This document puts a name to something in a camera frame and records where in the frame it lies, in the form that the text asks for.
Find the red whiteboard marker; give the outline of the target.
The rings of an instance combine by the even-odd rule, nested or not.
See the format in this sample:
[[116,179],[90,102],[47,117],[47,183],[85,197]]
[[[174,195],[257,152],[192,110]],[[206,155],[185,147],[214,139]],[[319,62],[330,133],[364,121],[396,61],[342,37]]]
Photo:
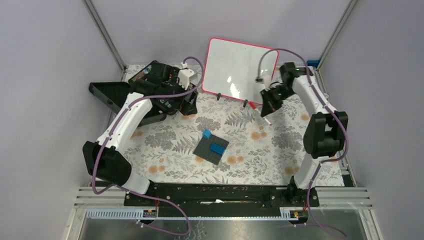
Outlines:
[[258,114],[259,114],[259,116],[269,125],[269,126],[272,126],[273,124],[266,118],[266,117],[264,117],[264,116],[262,116],[262,113],[261,113],[261,111],[259,110],[259,108],[257,107],[257,105],[255,104],[255,103],[253,103],[253,102],[251,102],[251,101],[249,101],[248,102],[249,103],[249,105],[252,107],[252,109],[254,109]]

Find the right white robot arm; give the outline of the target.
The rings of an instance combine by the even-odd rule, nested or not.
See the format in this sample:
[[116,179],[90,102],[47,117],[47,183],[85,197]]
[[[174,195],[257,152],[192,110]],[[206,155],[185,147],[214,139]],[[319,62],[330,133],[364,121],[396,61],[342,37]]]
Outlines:
[[259,73],[256,82],[264,85],[261,117],[279,110],[283,102],[296,95],[309,114],[309,123],[303,135],[306,151],[299,171],[290,179],[286,198],[293,206],[301,205],[311,193],[321,165],[334,160],[334,156],[347,146],[348,115],[338,111],[325,98],[308,67],[297,67],[286,62],[279,68],[281,81],[272,81]]

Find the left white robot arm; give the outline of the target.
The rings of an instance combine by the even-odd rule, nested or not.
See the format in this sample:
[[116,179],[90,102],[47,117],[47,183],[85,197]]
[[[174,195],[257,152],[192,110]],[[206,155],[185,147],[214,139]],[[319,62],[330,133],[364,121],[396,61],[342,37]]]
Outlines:
[[129,92],[122,108],[111,125],[96,141],[87,141],[83,157],[87,172],[97,178],[136,193],[136,199],[144,206],[152,204],[155,192],[149,188],[150,180],[133,169],[123,150],[143,118],[154,108],[166,115],[177,112],[184,116],[198,112],[196,100],[198,87],[191,82],[196,78],[186,57],[180,67],[156,60],[149,63],[129,80]]

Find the pink framed whiteboard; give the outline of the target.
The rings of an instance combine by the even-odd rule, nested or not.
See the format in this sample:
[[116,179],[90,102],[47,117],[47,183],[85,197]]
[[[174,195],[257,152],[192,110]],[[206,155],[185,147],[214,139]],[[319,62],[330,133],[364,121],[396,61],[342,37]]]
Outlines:
[[212,94],[261,105],[257,75],[274,76],[279,53],[269,47],[213,37],[206,55],[202,89]]

